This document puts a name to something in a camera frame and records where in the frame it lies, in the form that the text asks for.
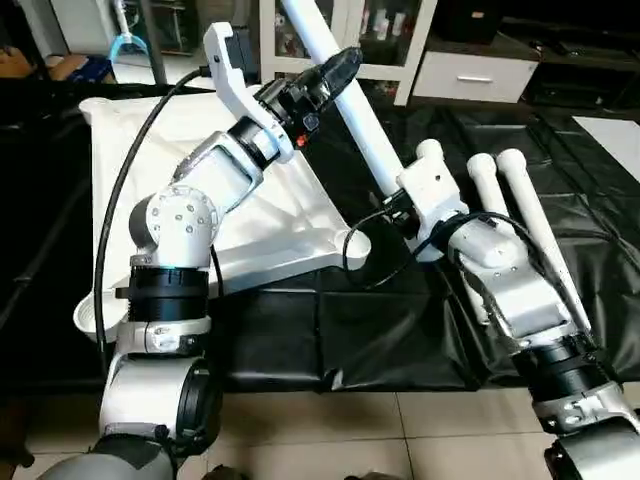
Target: black cable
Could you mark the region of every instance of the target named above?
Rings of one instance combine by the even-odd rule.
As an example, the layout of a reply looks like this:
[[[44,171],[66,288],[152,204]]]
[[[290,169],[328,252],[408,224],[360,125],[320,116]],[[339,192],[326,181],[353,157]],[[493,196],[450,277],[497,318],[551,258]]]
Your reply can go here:
[[[111,195],[109,196],[109,202],[107,203],[107,209],[104,214],[104,221],[102,222],[102,229],[100,231],[100,239],[98,241],[98,249],[96,252],[96,267],[93,278],[93,313],[96,321],[96,339],[98,343],[98,353],[100,355],[100,366],[102,369],[102,374],[106,378],[109,371],[109,359],[107,356],[107,339],[104,330],[104,316],[102,311],[102,284],[104,277],[104,262],[105,256],[107,253],[107,242],[109,241],[109,234],[111,233],[111,224],[113,223],[113,217],[115,214],[116,206],[118,204],[118,198],[120,197],[120,192],[122,191],[122,187],[124,186],[124,182],[127,178],[127,174],[129,173],[129,169],[133,164],[133,160],[135,159],[138,150],[140,149],[140,145],[151,129],[151,125],[158,118],[158,115],[164,108],[164,106],[169,102],[171,97],[173,97],[178,90],[184,87],[187,83],[189,83],[194,78],[198,78],[201,76],[209,76],[210,71],[208,67],[200,67],[197,70],[194,70],[191,73],[188,73],[184,77],[182,77],[178,83],[176,83],[171,89],[165,94],[164,97],[160,99],[160,101],[153,107],[151,113],[147,117],[147,119],[140,127],[131,147],[129,148],[129,152],[122,163],[122,167],[120,167],[120,171],[118,172],[118,176],[116,177],[116,181],[113,184],[113,189],[111,190]]]
[[[224,296],[224,281],[222,280],[222,268],[220,267],[220,260],[218,259],[218,252],[216,247],[211,244],[211,258],[213,259],[213,269],[216,272],[216,279],[218,281],[218,298]]]
[[[377,280],[376,282],[373,282],[373,283],[370,283],[370,284],[358,284],[357,282],[354,281],[353,275],[352,275],[352,271],[349,269],[349,264],[348,264],[348,259],[347,259],[347,248],[349,246],[349,242],[351,241],[351,238],[353,237],[355,232],[360,227],[362,227],[363,225],[365,225],[369,221],[388,213],[389,210],[390,210],[390,207],[386,207],[385,209],[377,210],[377,211],[373,212],[372,214],[367,215],[362,220],[358,221],[351,228],[351,230],[349,230],[349,232],[347,233],[347,236],[345,237],[345,242],[344,242],[344,245],[343,245],[343,248],[342,248],[342,268],[343,268],[344,273],[345,273],[345,275],[347,277],[347,280],[352,285],[360,288],[361,290],[365,290],[366,291],[366,290],[371,290],[371,289],[377,288],[377,287],[387,283],[388,281],[390,281],[391,279],[393,279],[394,277],[396,277],[397,275],[402,273],[404,270],[406,270],[411,265],[411,263],[416,259],[416,257],[418,255],[420,255],[420,253],[422,253],[422,251],[425,248],[427,248],[429,245],[434,243],[434,241],[437,239],[437,237],[440,234],[442,234],[443,231],[450,230],[450,226],[453,223],[455,223],[457,225],[457,228],[460,228],[464,224],[466,224],[468,222],[471,222],[473,220],[489,220],[489,219],[502,220],[502,221],[508,223],[509,225],[511,225],[514,228],[516,234],[525,243],[525,245],[529,249],[530,253],[535,255],[537,263],[538,263],[538,266],[539,266],[539,269],[542,270],[540,273],[546,278],[546,280],[549,282],[549,284],[558,293],[560,299],[562,300],[562,302],[564,303],[566,308],[569,310],[571,315],[572,316],[576,315],[575,308],[573,307],[573,303],[569,300],[569,295],[568,295],[568,292],[566,290],[566,287],[564,286],[564,284],[560,280],[560,277],[558,276],[558,274],[555,272],[555,270],[551,266],[551,262],[547,258],[547,255],[544,253],[544,251],[540,248],[538,243],[534,240],[534,238],[527,231],[527,229],[524,228],[519,222],[517,222],[516,220],[514,220],[511,217],[508,217],[506,215],[502,215],[502,214],[496,213],[496,212],[485,212],[485,211],[473,212],[473,213],[469,213],[469,214],[464,214],[462,216],[455,216],[455,217],[452,217],[452,218],[442,222],[441,224],[439,224],[438,226],[436,226],[433,229],[433,231],[431,232],[431,235],[429,235],[429,238],[427,238],[422,243],[420,243],[416,247],[416,249],[413,250],[408,255],[406,260],[398,268],[396,268],[395,270],[393,270],[391,273],[389,273],[385,277],[381,278],[380,280]]]

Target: black cloth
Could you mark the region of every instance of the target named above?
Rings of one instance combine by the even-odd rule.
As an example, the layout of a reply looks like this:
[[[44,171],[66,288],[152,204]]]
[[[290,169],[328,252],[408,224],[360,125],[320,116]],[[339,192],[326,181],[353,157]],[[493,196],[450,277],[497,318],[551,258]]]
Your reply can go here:
[[[1,389],[100,388],[95,347],[72,322],[75,304],[91,285],[90,131],[73,103],[83,96],[152,94],[158,91],[96,86],[68,96],[49,128],[39,123],[0,133],[4,163],[15,169],[0,193],[13,220],[13,228],[3,228],[11,265],[0,276],[3,312],[11,297],[5,292],[22,288],[0,327]],[[442,143],[472,209],[479,201],[466,160],[476,152],[523,151],[596,336],[621,378],[640,380],[637,182],[570,118],[445,107],[381,107],[377,113],[405,164],[425,138]],[[375,183],[335,110],[325,115],[305,154],[348,223],[373,210]],[[22,203],[25,195],[37,201]],[[45,259],[16,281],[68,204],[72,214],[49,242]],[[514,205],[509,198],[508,204]],[[373,248],[357,275],[374,280],[408,252],[383,221],[364,231]],[[210,315],[208,355],[228,391],[522,384],[494,336],[478,325],[460,276],[446,261],[414,264],[373,292],[357,291],[337,268],[312,272],[211,301]]]

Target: white cylindrical rod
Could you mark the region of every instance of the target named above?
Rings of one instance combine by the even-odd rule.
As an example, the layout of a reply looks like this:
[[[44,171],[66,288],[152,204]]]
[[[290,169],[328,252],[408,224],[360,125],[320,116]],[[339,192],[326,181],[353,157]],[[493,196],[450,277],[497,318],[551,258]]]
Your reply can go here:
[[[282,0],[282,5],[314,63],[324,63],[340,51],[314,0]],[[357,81],[336,104],[380,189],[391,195],[399,188],[396,177],[402,164]]]
[[[116,11],[116,18],[118,19],[118,25],[120,26],[120,33],[125,36],[131,35],[129,32],[127,17],[125,15],[124,0],[115,0],[113,9]]]
[[[486,153],[474,155],[467,162],[467,171],[476,185],[483,210],[508,215],[507,205],[504,203],[500,184],[498,184],[498,179],[496,178],[496,164],[491,155]],[[497,222],[497,228],[503,233],[513,234],[511,225],[504,222]],[[480,323],[488,324],[487,311],[483,307],[482,297],[471,288],[464,277],[462,280],[476,317]]]
[[[584,331],[591,330],[591,324],[587,313],[582,306],[582,301],[564,261],[560,247],[553,235],[547,216],[542,209],[538,195],[533,188],[529,174],[527,173],[527,161],[520,150],[514,148],[502,152],[497,160],[498,169],[505,176],[511,192],[516,199],[522,218],[524,218],[531,236],[538,242],[544,253],[549,258],[558,277],[564,284],[573,301],[579,318],[576,324]]]
[[[507,204],[504,202],[502,190],[496,177],[497,168],[491,155],[478,153],[467,162],[467,171],[475,183],[480,195],[482,207],[487,212],[509,215]],[[497,221],[497,229],[502,233],[513,234],[513,227],[508,223]]]

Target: beige tile floor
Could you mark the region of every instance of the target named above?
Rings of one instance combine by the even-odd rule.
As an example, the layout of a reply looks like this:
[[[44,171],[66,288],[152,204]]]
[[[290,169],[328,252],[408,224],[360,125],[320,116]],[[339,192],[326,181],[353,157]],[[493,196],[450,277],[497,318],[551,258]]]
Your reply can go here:
[[[640,405],[640,384],[626,392]],[[36,455],[16,480],[86,451],[97,438],[96,396],[40,401],[27,446]],[[219,464],[256,480],[342,480],[380,471],[415,480],[549,480],[542,433],[525,390],[476,393],[273,393],[227,395],[220,437],[179,480]]]

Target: white cabinet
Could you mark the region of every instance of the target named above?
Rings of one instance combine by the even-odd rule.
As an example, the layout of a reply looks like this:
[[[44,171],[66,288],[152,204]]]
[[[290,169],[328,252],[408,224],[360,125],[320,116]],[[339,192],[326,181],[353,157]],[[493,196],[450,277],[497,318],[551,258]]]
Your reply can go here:
[[[436,0],[316,0],[338,45],[360,46],[358,78],[389,82],[405,105],[418,70]],[[260,0],[262,81],[312,65],[278,0]]]
[[[51,0],[71,53],[107,55],[116,36],[110,0]]]
[[[427,52],[413,93],[422,97],[515,103],[538,63]]]

